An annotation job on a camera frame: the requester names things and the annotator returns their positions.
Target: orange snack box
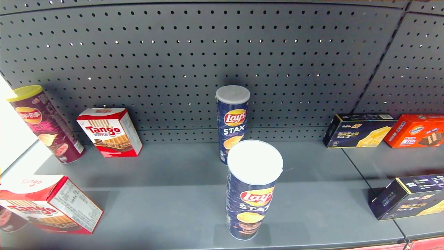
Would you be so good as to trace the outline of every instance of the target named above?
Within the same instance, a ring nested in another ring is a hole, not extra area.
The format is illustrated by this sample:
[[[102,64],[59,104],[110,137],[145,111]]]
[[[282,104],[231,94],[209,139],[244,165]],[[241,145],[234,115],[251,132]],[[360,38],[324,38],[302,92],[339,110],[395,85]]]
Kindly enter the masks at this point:
[[[385,136],[392,148],[438,147],[444,139],[444,114],[403,114]]]

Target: purple chip canister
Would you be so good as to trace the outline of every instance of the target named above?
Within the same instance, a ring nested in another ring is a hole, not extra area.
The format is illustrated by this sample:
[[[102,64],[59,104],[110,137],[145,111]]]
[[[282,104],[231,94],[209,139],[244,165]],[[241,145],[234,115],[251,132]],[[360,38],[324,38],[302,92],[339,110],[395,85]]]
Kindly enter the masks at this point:
[[[233,237],[250,240],[270,207],[283,159],[272,145],[245,140],[233,146],[227,162],[226,224]]]
[[[216,91],[218,100],[219,153],[227,165],[230,149],[244,139],[247,131],[247,108],[250,92],[241,86],[228,85]]]
[[[85,149],[39,85],[14,89],[6,96],[26,125],[62,163],[77,161]]]

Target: potato chip can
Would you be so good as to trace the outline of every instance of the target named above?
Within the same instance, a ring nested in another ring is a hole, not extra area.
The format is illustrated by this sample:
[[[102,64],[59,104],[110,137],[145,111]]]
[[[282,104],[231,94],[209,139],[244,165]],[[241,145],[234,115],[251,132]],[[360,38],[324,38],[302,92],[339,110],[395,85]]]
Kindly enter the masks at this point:
[[[237,143],[228,153],[226,224],[239,240],[250,240],[258,232],[271,200],[283,159],[272,145],[257,140]]]
[[[77,161],[85,154],[85,149],[56,112],[41,86],[14,89],[6,95],[6,101],[61,163]]]
[[[250,92],[241,86],[228,85],[216,91],[218,100],[219,153],[227,165],[230,149],[245,138]]]

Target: barcode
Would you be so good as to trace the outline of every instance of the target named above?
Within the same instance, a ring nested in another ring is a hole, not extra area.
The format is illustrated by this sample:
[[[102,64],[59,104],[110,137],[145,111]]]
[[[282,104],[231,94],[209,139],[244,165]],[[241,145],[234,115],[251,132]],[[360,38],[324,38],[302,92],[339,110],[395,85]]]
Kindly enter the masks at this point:
[[[390,115],[379,115],[382,119],[393,119]]]
[[[76,149],[79,153],[83,152],[83,150],[85,149],[85,148],[82,146],[82,144],[80,144],[79,141],[76,141],[76,142],[75,142],[74,147],[75,147],[75,149]]]

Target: dark blue snack box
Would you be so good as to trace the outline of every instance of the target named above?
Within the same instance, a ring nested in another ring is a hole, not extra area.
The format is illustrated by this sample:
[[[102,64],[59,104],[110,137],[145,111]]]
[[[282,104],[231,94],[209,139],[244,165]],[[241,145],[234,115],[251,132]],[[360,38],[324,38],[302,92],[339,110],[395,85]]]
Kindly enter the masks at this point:
[[[377,147],[396,123],[389,114],[336,114],[324,139],[327,148]]]
[[[395,178],[370,209],[380,221],[439,213],[444,210],[444,174]]]

